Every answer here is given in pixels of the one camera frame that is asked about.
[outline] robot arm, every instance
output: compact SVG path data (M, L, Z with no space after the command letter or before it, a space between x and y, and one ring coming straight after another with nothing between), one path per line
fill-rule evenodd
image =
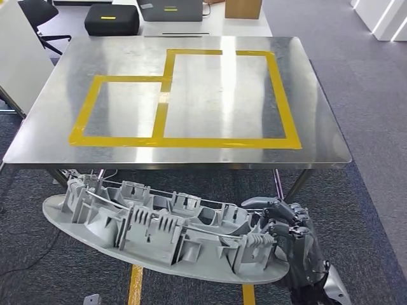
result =
M323 259L307 209L266 197L251 198L242 207L263 209L261 231L283 239L281 248L290 270L280 283L290 290L294 305L351 305L337 270Z

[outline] yellow rectangle marking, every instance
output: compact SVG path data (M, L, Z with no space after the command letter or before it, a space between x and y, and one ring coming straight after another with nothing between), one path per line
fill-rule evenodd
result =
M256 305L254 286L242 285L242 292L243 293L243 305Z
M97 147L185 147L185 148L251 148L251 149L301 149L301 143L291 114L287 97L281 80L277 61L270 51L237 50L240 56L264 56L267 59L270 81L276 96L277 108L285 133L282 139L211 139L211 138L165 138L169 92L176 55L222 55L222 50L168 49L162 76L94 76L84 105L79 114L69 144L73 146ZM161 94L157 106L151 138L137 137L85 137L83 132L91 114L100 85L103 82L158 82Z
M133 265L131 267L131 277L130 278L130 288L128 289L128 305L140 305L142 285L143 268Z

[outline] black cable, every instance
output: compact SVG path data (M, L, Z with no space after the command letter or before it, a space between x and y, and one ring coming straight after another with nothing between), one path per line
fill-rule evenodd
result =
M209 12L208 14L202 14L202 16L209 16L211 15L211 4L206 3L209 7Z
M54 248L54 246L55 246L55 243L57 242L57 240L60 236L60 232L61 232L60 230L58 230L58 233L57 233L57 236L55 236L55 239L51 244L51 246L45 253L40 256L39 259L34 261L33 263L32 263L32 264L30 264L30 265L29 265L27 267L24 267L24 268L16 268L16 269L11 269L11 270L8 270L8 271L6 271L6 272L4 272L4 273L1 273L0 277L8 275L8 274L12 273L12 272L29 270L29 269L31 269L31 268L37 265L39 261L45 258L47 254L50 253L52 250L52 248Z

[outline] stainless steel table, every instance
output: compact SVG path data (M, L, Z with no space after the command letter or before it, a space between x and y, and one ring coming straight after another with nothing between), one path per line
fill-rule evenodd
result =
M310 170L351 156L298 38L78 37L4 161Z

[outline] black bag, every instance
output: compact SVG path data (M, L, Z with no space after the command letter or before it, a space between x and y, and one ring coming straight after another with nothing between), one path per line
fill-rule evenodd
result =
M94 4L85 18L90 36L134 36L140 17L134 5Z

